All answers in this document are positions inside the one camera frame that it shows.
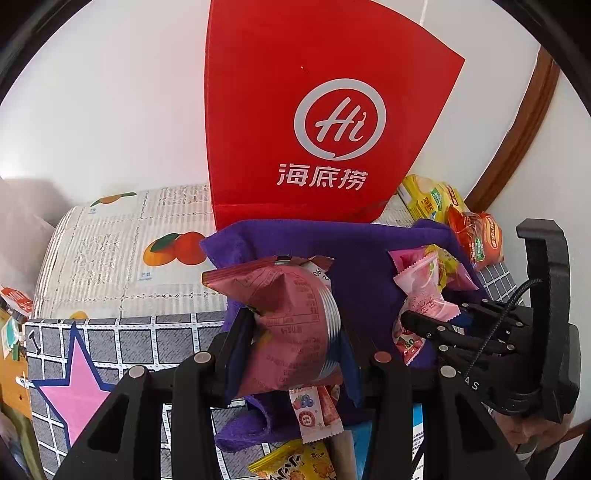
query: pink snack wrapper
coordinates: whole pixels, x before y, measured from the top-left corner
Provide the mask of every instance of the pink snack wrapper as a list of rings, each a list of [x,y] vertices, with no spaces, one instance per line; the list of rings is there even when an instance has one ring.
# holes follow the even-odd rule
[[[338,367],[319,377],[329,341],[322,295],[332,297],[325,275],[331,262],[269,257],[203,273],[203,285],[248,305],[260,329],[238,397],[342,382]]]
[[[436,251],[429,253],[410,267],[394,277],[398,285],[407,295],[394,327],[392,339],[409,364],[418,355],[425,340],[416,333],[404,329],[400,316],[406,310],[419,312],[431,318],[448,322],[460,314],[457,305],[445,301],[439,289],[439,256]]]
[[[451,290],[478,290],[470,278],[466,267],[456,257],[437,245],[425,245],[419,248],[396,250],[388,252],[398,273],[413,265],[432,251],[437,251],[439,257],[439,284]]]

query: yellow snack bag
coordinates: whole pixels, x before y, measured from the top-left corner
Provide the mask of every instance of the yellow snack bag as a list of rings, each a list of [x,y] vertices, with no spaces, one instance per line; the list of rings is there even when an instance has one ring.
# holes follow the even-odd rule
[[[414,220],[428,218],[445,223],[450,205],[459,212],[469,211],[457,190],[444,181],[408,175],[398,187],[398,194]]]
[[[323,442],[292,440],[248,469],[265,480],[336,480],[335,469]]]

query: pink star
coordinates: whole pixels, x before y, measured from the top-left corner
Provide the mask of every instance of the pink star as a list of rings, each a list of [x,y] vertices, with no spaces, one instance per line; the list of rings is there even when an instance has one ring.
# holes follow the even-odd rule
[[[68,447],[76,441],[113,389],[113,385],[101,380],[75,324],[70,330],[69,351],[65,379],[33,382],[64,423]]]

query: black cable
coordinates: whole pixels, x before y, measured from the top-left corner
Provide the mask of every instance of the black cable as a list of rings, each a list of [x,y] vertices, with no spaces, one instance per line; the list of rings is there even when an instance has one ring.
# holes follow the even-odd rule
[[[499,318],[496,320],[495,324],[492,326],[491,331],[486,336],[484,342],[482,342],[482,345],[480,346],[476,355],[472,359],[472,362],[470,362],[470,365],[468,365],[468,368],[466,368],[466,372],[464,373],[464,378],[468,377],[468,375],[470,374],[470,370],[472,370],[472,367],[474,367],[474,365],[476,365],[476,362],[478,361],[478,359],[482,355],[482,352],[484,351],[484,349],[488,345],[488,342],[491,341],[493,335],[495,334],[497,329],[500,327],[501,323],[503,323],[503,321],[506,319],[507,315],[509,315],[509,312],[513,309],[513,307],[515,307],[515,305],[517,305],[517,302],[521,299],[523,294],[526,291],[528,291],[533,285],[536,285],[537,283],[542,283],[542,279],[541,278],[531,278],[530,280],[526,280],[525,282],[523,282],[513,292],[513,295],[511,295],[511,298],[509,299],[509,301],[505,305],[505,308],[503,309],[503,311],[499,315]]]

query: purple cloth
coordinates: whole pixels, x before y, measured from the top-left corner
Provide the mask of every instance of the purple cloth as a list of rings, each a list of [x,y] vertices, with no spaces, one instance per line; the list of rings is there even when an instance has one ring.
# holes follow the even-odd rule
[[[419,220],[411,228],[367,223],[309,222],[304,220],[245,220],[201,241],[209,259],[218,268],[273,255],[313,257],[324,255],[335,262],[329,270],[332,291],[339,310],[346,313],[358,332],[371,337],[379,350],[398,354],[392,341],[392,324],[405,294],[392,278],[396,275],[388,251],[437,244],[464,264],[473,282],[480,282],[455,234],[446,226]],[[449,300],[479,301],[478,291],[452,293]],[[242,305],[229,300],[224,330],[228,330]],[[413,366],[427,367],[434,355],[425,350]],[[337,406],[344,424],[364,417],[345,395]],[[299,437],[295,415],[286,393],[273,392],[247,397],[249,411],[226,424],[216,435],[221,450],[235,452],[261,442],[279,442]]]

